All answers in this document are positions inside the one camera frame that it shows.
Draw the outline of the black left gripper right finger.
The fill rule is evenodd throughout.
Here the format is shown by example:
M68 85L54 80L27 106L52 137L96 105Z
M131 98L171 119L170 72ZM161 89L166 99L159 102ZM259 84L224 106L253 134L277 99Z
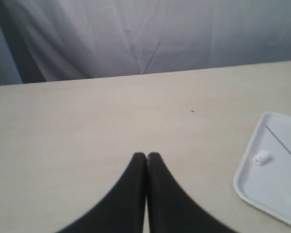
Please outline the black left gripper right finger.
M147 156L147 208L151 233L233 233L181 188L161 155Z

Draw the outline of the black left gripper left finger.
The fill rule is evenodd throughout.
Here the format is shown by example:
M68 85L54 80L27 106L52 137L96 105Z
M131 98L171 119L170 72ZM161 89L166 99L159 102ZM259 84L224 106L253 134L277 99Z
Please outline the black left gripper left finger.
M61 233L141 233L146 204L146 156L133 154L127 168L90 211Z

